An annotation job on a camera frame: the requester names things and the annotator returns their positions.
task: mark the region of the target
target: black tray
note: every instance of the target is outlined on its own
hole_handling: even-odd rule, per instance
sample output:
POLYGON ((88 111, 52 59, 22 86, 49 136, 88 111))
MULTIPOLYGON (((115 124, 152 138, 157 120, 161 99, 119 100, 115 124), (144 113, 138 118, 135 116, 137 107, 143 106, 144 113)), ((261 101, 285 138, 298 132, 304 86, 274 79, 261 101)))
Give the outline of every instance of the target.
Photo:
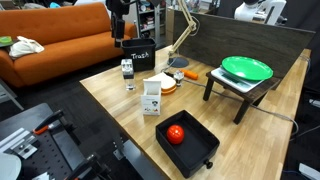
POLYGON ((187 111, 183 110, 156 126, 156 138, 185 178, 192 176, 201 166, 212 167, 209 159, 216 153, 220 141, 187 111), (173 125, 184 130, 184 140, 174 145, 167 140, 167 130, 173 125))

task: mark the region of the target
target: white box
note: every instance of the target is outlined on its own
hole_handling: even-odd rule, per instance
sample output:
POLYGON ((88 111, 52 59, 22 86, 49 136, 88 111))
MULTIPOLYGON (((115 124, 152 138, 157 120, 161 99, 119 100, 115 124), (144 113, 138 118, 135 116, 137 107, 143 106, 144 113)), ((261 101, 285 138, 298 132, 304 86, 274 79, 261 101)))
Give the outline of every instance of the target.
POLYGON ((161 81, 143 80, 144 92, 141 95, 142 112, 145 115, 160 115, 161 81))

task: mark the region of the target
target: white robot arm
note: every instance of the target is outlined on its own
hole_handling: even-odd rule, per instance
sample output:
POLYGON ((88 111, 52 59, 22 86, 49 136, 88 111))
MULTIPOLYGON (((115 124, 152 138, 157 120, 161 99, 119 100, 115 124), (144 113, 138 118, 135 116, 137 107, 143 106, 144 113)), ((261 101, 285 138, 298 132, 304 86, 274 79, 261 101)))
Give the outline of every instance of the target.
POLYGON ((285 5, 286 0, 244 0, 236 9, 234 18, 275 25, 285 5))

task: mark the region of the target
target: wooden table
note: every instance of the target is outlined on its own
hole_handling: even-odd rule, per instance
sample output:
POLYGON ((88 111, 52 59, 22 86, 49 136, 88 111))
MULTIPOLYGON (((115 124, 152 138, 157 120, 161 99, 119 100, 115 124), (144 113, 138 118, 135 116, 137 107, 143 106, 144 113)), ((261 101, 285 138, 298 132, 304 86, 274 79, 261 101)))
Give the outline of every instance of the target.
MULTIPOLYGON (((170 179, 183 179, 155 137, 155 126, 185 109, 211 131, 221 142, 210 159, 213 168, 202 167, 190 179, 280 179, 293 123, 276 116, 249 108, 239 125, 233 123, 241 102, 211 94, 202 99, 204 87, 183 82, 182 87, 161 98, 161 115, 144 116, 140 103, 143 79, 151 77, 166 67, 168 50, 156 52, 156 67, 151 71, 135 73, 136 90, 127 91, 120 66, 81 81, 116 124, 161 172, 170 179)), ((310 51, 304 50, 305 56, 310 51)), ((206 84, 206 73, 213 67, 189 59, 188 69, 197 72, 196 81, 206 84)), ((295 117, 305 77, 307 61, 299 57, 276 90, 270 90, 259 107, 268 111, 295 117)), ((241 99, 236 94, 215 83, 215 90, 241 99)))

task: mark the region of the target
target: green plate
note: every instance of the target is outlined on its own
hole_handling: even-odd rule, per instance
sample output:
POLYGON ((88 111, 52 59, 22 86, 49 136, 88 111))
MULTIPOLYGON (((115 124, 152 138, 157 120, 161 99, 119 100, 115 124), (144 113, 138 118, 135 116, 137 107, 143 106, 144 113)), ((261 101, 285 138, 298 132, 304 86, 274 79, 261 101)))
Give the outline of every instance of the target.
POLYGON ((273 75, 273 71, 268 65, 243 56, 231 56, 223 59, 222 67, 231 74, 253 81, 269 79, 273 75))

